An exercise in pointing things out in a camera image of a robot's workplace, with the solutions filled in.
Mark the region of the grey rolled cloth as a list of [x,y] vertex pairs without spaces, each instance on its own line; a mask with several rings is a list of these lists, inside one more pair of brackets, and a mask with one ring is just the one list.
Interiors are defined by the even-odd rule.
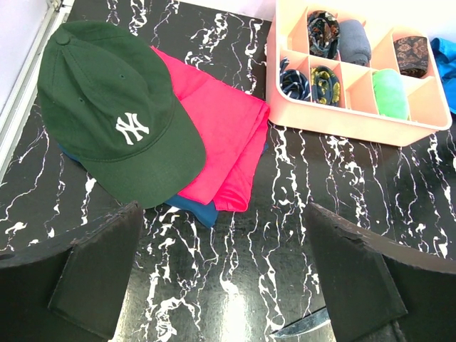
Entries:
[[371,60],[371,45],[363,24],[355,19],[339,23],[339,53],[341,61],[367,66]]

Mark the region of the aluminium frame rail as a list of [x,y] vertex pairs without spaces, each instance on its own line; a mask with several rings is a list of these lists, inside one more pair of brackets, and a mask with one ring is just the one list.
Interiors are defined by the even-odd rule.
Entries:
[[73,1],[1,2],[1,176],[36,98],[42,51]]

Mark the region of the brown patterned rolled cloth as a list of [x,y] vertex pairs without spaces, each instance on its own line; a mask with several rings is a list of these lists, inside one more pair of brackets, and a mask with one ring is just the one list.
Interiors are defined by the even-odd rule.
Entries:
[[428,39],[408,36],[393,42],[401,75],[422,78],[428,72]]

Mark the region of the pink folded cloth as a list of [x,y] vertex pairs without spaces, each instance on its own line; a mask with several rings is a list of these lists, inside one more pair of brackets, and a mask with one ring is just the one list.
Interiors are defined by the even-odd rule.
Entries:
[[201,173],[179,195],[213,203],[221,211],[246,211],[266,142],[269,106],[157,48],[153,51],[168,67],[175,95],[207,154]]

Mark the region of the pink divided organizer box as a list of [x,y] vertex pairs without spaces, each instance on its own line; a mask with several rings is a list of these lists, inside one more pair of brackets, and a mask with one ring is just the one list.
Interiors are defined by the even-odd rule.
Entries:
[[[372,50],[367,66],[311,55],[307,19],[318,10],[327,11],[341,21],[355,19],[363,24]],[[270,121],[290,128],[401,147],[448,130],[452,116],[433,55],[428,56],[427,73],[422,78],[400,76],[408,103],[408,119],[386,117],[377,108],[373,74],[387,68],[398,71],[395,41],[420,34],[415,28],[389,25],[377,16],[359,16],[340,7],[310,1],[277,1],[266,47],[266,101],[270,106]],[[339,106],[286,96],[279,86],[279,63],[283,58],[288,58],[290,68],[306,77],[318,66],[330,68],[341,84]]]

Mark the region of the dark green baseball cap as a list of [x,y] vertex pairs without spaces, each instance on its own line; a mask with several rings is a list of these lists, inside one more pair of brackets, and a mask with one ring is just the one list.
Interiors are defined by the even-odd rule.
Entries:
[[47,132],[116,200],[155,207],[202,171],[204,144],[167,66],[128,30],[60,25],[37,85]]

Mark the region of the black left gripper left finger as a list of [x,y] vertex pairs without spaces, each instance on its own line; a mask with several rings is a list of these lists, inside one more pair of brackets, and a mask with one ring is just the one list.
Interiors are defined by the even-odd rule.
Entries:
[[116,330],[143,209],[1,255],[2,341],[108,341]]

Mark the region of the green rolled cloth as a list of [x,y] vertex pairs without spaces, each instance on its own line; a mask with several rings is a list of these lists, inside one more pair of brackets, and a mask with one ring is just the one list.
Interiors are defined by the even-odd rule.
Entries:
[[375,71],[372,79],[379,114],[389,118],[407,120],[409,105],[400,74],[387,68]]

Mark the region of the dark floral rolled cloth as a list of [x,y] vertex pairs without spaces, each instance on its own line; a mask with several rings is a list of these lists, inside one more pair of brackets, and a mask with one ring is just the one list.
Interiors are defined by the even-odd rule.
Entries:
[[336,17],[328,11],[314,11],[307,20],[309,53],[327,59],[336,59],[340,27]]

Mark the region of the teal plastic knife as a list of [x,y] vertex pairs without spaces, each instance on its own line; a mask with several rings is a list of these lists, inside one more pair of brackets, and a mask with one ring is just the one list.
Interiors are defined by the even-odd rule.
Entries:
[[273,338],[289,338],[318,330],[329,324],[331,319],[326,307],[311,313],[271,334]]

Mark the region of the navy striped rolled cloth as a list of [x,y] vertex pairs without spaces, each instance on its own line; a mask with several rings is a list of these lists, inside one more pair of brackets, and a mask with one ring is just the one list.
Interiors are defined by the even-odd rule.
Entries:
[[279,86],[284,95],[294,99],[309,101],[311,98],[308,78],[300,71],[288,68],[290,61],[287,57],[280,61]]

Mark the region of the yellow floral rolled cloth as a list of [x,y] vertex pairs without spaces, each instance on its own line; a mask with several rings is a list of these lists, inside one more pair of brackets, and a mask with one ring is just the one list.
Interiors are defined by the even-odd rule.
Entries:
[[326,66],[311,68],[311,97],[313,103],[338,107],[341,100],[341,83]]

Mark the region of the bright blue napkin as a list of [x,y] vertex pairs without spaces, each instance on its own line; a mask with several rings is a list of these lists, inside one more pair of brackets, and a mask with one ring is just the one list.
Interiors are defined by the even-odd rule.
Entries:
[[430,45],[448,107],[455,115],[455,43],[444,38],[434,38]]

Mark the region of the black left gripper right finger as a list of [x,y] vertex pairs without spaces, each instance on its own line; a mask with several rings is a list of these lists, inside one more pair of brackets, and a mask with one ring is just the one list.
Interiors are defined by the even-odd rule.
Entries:
[[319,204],[307,234],[337,341],[454,341],[455,262],[363,229]]

